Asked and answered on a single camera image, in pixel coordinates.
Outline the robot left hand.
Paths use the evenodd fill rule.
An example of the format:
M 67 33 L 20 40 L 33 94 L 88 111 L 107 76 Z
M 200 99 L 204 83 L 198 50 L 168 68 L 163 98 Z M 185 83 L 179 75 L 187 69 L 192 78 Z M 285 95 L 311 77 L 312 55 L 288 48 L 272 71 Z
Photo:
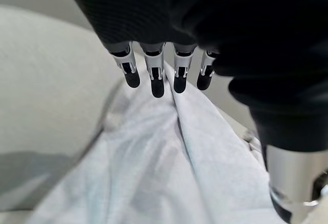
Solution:
M 75 0 L 102 44 L 197 44 L 232 78 L 262 143 L 270 196 L 301 223 L 327 183 L 327 0 Z

